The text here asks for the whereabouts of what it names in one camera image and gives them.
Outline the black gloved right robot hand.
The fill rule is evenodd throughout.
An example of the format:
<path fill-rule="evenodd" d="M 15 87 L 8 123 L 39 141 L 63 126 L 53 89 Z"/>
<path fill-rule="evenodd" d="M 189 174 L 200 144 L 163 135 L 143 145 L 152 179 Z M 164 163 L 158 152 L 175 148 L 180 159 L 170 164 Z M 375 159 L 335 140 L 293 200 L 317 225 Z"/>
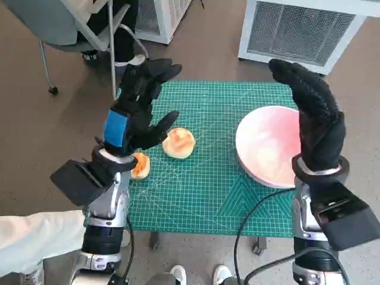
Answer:
<path fill-rule="evenodd" d="M 299 109 L 301 156 L 313 172 L 338 167 L 346 127 L 344 113 L 324 78 L 297 63 L 272 59 L 273 78 L 288 85 Z"/>

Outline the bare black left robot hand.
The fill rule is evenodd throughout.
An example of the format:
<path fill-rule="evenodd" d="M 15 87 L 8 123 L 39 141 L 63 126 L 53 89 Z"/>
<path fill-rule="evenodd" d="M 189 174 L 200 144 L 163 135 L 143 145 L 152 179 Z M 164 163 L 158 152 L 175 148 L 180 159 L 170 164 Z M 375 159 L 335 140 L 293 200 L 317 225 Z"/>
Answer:
<path fill-rule="evenodd" d="M 103 137 L 95 138 L 99 146 L 116 157 L 126 157 L 139 148 L 146 150 L 162 143 L 179 112 L 173 110 L 152 125 L 153 100 L 158 99 L 163 84 L 181 70 L 182 65 L 174 64 L 170 58 L 128 65 L 107 114 Z"/>

